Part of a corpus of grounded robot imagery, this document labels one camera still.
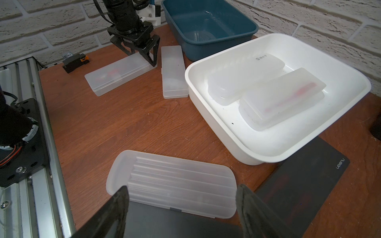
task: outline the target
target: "screw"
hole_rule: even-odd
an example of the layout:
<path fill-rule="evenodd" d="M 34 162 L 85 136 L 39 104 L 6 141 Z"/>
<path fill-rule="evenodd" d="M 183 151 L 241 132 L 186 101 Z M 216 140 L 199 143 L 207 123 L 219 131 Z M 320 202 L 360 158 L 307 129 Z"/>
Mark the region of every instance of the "screw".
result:
<path fill-rule="evenodd" d="M 1 208 L 1 209 L 5 209 L 5 208 L 7 208 L 10 204 L 11 204 L 10 201 L 5 201 L 5 202 L 3 202 L 3 203 L 0 205 L 0 208 Z"/>
<path fill-rule="evenodd" d="M 17 169 L 16 169 L 16 173 L 18 173 L 18 174 L 23 174 L 23 173 L 25 173 L 26 172 L 26 168 L 25 167 L 18 167 Z"/>

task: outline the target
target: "dark object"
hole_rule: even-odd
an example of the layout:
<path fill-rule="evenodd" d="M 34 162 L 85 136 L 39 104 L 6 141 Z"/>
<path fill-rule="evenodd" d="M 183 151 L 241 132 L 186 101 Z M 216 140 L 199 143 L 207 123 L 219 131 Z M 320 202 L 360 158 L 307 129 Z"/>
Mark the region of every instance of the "dark object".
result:
<path fill-rule="evenodd" d="M 1 87 L 0 125 L 0 146 L 14 146 L 21 142 L 32 129 L 32 121 L 29 118 L 6 104 Z"/>
<path fill-rule="evenodd" d="M 72 238 L 242 237 L 236 225 L 128 200 L 127 187 L 123 186 Z"/>
<path fill-rule="evenodd" d="M 297 238 L 279 216 L 246 185 L 237 187 L 237 212 L 244 238 Z"/>
<path fill-rule="evenodd" d="M 165 19 L 191 61 L 251 40 L 259 27 L 224 0 L 165 0 Z"/>
<path fill-rule="evenodd" d="M 37 101 L 33 98 L 20 102 L 16 109 L 12 108 L 12 111 L 17 111 L 17 113 L 25 118 L 34 118 L 37 123 L 41 122 Z M 23 123 L 23 120 L 18 121 L 17 126 L 11 127 L 11 129 L 18 130 L 18 128 L 23 128 L 25 127 Z M 9 150 L 0 150 L 0 159 L 8 156 L 10 152 Z M 42 126 L 39 125 L 36 135 L 28 143 L 23 143 L 22 150 L 17 154 L 17 157 L 0 168 L 0 186 L 7 187 L 13 183 L 20 182 L 48 164 L 49 155 L 46 148 L 45 136 Z M 21 173 L 16 172 L 19 167 L 22 167 Z"/>
<path fill-rule="evenodd" d="M 161 6 L 155 5 L 155 17 L 161 16 Z"/>
<path fill-rule="evenodd" d="M 370 128 L 370 133 L 381 141 L 381 113 L 378 114 L 376 120 Z"/>
<path fill-rule="evenodd" d="M 130 197 L 122 186 L 72 238 L 122 238 Z"/>
<path fill-rule="evenodd" d="M 75 70 L 76 68 L 78 68 L 79 66 L 87 64 L 89 62 L 90 62 L 89 57 L 86 56 L 85 54 L 76 54 L 76 55 L 73 55 L 73 56 L 65 59 L 63 61 L 64 66 L 62 66 L 62 68 L 64 68 L 66 73 L 70 73 L 73 70 Z"/>
<path fill-rule="evenodd" d="M 130 202 L 124 237 L 242 238 L 242 229 L 216 219 Z"/>
<path fill-rule="evenodd" d="M 93 0 L 99 13 L 105 19 L 97 0 Z M 107 15 L 110 18 L 110 23 L 113 23 L 107 28 L 110 35 L 114 35 L 110 42 L 116 45 L 127 55 L 135 53 L 135 50 L 146 59 L 152 66 L 157 63 L 157 50 L 159 47 L 160 37 L 158 35 L 150 36 L 154 27 L 150 22 L 142 22 L 139 19 L 135 10 L 142 9 L 149 4 L 149 0 L 134 0 L 137 5 L 134 7 L 132 0 L 103 0 Z M 153 59 L 149 52 L 153 49 Z"/>
<path fill-rule="evenodd" d="M 255 193 L 302 237 L 349 163 L 347 157 L 316 137 L 285 160 Z"/>

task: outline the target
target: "black metal plate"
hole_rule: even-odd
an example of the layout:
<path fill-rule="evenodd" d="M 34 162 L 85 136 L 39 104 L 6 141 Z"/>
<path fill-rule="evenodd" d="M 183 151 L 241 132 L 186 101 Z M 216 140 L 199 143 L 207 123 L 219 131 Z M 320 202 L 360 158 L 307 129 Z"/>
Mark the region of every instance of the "black metal plate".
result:
<path fill-rule="evenodd" d="M 302 237 L 349 163 L 316 137 L 285 160 L 255 193 Z"/>
<path fill-rule="evenodd" d="M 25 114 L 27 117 L 35 119 L 38 122 L 38 131 L 37 134 L 23 146 L 16 158 L 0 168 L 1 187 L 8 187 L 13 183 L 18 183 L 49 164 L 49 154 L 46 148 L 37 101 L 33 98 L 24 100 L 20 102 L 20 106 L 16 108 L 16 110 Z M 10 152 L 12 151 L 0 150 L 0 159 L 5 158 Z M 25 173 L 16 173 L 16 169 L 20 166 L 26 168 Z"/>

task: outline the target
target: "clear plastic box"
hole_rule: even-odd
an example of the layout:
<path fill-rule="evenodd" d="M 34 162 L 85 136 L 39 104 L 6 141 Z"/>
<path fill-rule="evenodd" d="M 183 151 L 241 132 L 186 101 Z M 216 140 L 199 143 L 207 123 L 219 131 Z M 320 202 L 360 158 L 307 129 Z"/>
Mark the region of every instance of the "clear plastic box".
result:
<path fill-rule="evenodd" d="M 261 54 L 212 70 L 208 79 L 208 93 L 220 105 L 238 100 L 247 87 L 279 76 L 285 63 L 271 54 Z"/>
<path fill-rule="evenodd" d="M 236 211 L 237 183 L 230 168 L 133 150 L 112 164 L 106 190 L 126 185 L 130 201 L 227 219 Z"/>
<path fill-rule="evenodd" d="M 239 112 L 257 131 L 269 128 L 308 109 L 324 98 L 326 84 L 304 68 L 245 91 Z"/>
<path fill-rule="evenodd" d="M 189 95 L 185 81 L 185 64 L 181 46 L 162 47 L 163 97 L 178 98 Z"/>
<path fill-rule="evenodd" d="M 88 73 L 85 78 L 92 91 L 100 96 L 156 67 L 157 65 L 150 65 L 139 53 L 135 53 Z"/>

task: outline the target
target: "wooden tabletop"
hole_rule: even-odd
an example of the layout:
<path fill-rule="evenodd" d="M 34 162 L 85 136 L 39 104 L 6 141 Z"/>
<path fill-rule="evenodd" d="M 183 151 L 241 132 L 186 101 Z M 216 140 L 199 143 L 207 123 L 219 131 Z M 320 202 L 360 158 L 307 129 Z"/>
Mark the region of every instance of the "wooden tabletop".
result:
<path fill-rule="evenodd" d="M 167 25 L 154 30 L 160 47 L 178 45 Z M 62 64 L 40 71 L 76 228 L 109 198 L 106 179 L 123 150 L 228 166 L 237 184 L 255 190 L 276 164 L 236 160 L 189 97 L 164 99 L 161 51 L 157 68 L 97 97 L 84 75 L 126 55 L 114 45 L 88 54 L 90 63 L 67 74 Z M 185 66 L 192 62 L 184 56 Z M 381 142 L 369 127 L 381 98 L 368 93 L 320 137 L 351 163 L 304 237 L 381 237 Z M 224 222 L 239 224 L 237 213 Z"/>

